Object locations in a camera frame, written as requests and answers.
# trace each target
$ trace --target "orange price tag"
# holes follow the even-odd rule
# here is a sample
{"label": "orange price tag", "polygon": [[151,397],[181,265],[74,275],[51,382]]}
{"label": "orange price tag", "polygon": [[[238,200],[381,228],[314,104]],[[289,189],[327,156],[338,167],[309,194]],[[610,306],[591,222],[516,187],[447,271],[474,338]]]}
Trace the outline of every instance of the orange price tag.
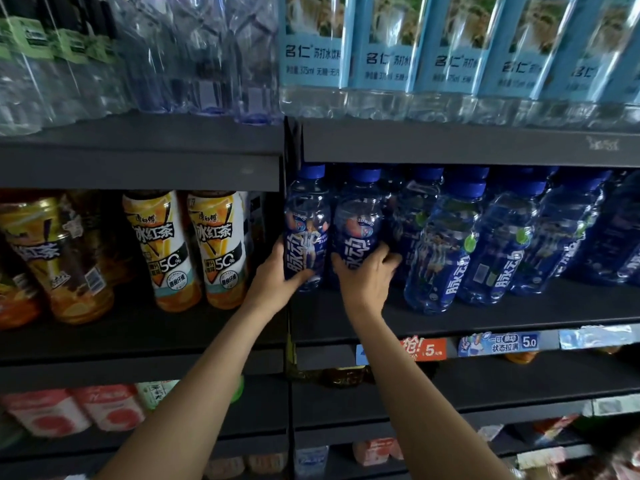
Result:
{"label": "orange price tag", "polygon": [[447,358],[447,339],[421,339],[414,335],[400,340],[400,344],[416,362]]}

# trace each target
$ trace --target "blue price tag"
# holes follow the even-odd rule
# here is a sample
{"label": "blue price tag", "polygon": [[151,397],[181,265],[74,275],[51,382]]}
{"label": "blue price tag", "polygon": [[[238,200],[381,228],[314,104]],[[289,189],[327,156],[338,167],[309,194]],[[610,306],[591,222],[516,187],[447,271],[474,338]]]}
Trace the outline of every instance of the blue price tag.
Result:
{"label": "blue price tag", "polygon": [[356,345],[356,365],[369,365],[367,355],[360,344]]}
{"label": "blue price tag", "polygon": [[474,333],[462,337],[458,345],[458,357],[496,355],[540,350],[540,332]]}
{"label": "blue price tag", "polygon": [[631,325],[583,326],[560,330],[559,336],[562,350],[615,347],[633,344],[636,341]]}

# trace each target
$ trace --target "left hand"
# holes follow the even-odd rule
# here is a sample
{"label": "left hand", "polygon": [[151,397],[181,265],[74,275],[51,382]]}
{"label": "left hand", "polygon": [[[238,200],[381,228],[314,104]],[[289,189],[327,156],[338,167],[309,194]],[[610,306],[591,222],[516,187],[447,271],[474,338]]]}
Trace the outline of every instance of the left hand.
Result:
{"label": "left hand", "polygon": [[292,279],[284,279],[284,245],[280,237],[267,260],[258,266],[242,308],[259,311],[268,315],[271,320],[289,302],[293,293],[313,275],[313,269],[304,269]]}

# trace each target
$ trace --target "forearm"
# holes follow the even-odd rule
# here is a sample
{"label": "forearm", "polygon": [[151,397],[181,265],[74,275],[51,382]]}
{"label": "forearm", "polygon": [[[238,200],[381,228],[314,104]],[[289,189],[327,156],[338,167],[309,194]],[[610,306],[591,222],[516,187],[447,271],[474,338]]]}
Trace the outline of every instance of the forearm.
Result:
{"label": "forearm", "polygon": [[240,308],[96,480],[200,480],[244,363],[270,318]]}
{"label": "forearm", "polygon": [[349,318],[413,478],[510,480],[508,469],[413,362],[382,316],[361,311]]}

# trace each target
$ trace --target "right hand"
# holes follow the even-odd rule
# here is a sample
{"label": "right hand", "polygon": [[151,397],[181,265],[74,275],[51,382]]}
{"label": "right hand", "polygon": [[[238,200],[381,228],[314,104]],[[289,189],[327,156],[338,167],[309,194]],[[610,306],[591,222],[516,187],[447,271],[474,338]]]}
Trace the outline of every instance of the right hand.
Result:
{"label": "right hand", "polygon": [[389,293],[389,283],[402,262],[402,256],[390,253],[389,246],[382,242],[355,270],[349,269],[336,253],[331,254],[331,261],[340,279],[340,292],[347,315],[354,317],[365,311],[381,316]]}

